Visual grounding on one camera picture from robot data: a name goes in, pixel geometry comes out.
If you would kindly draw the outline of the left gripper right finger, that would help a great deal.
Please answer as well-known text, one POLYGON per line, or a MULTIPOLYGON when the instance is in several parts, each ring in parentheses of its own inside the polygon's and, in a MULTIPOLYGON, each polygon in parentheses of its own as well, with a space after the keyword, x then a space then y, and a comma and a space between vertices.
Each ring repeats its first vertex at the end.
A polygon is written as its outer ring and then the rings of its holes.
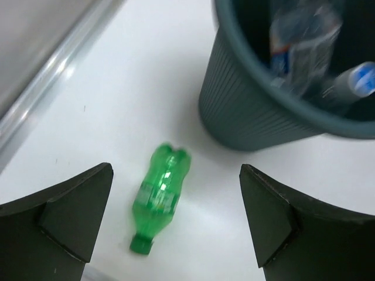
POLYGON ((374 216, 301 193, 252 165, 240 187, 267 280, 373 280, 374 216))

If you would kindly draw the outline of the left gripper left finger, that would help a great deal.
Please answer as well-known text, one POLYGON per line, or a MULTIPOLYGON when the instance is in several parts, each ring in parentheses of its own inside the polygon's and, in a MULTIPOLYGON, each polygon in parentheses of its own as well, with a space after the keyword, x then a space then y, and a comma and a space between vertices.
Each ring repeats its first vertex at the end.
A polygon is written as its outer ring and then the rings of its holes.
POLYGON ((80 280, 113 182, 100 163, 1 205, 1 280, 80 280))

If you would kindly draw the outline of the clear bottle white cap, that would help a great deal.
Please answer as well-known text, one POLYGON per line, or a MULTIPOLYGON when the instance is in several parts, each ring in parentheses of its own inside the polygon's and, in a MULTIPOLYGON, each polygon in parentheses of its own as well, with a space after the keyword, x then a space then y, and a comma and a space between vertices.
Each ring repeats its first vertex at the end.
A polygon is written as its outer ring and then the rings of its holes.
POLYGON ((373 93, 374 62, 367 61, 325 80, 321 102, 326 108, 346 107, 373 93))

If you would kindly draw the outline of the clear bottle blue label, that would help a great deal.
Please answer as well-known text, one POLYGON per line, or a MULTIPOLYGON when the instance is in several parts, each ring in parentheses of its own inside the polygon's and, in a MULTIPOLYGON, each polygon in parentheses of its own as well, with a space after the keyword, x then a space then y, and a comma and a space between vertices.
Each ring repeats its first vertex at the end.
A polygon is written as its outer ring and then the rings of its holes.
POLYGON ((342 18, 331 1, 271 1, 270 67, 298 96, 325 75, 342 18))

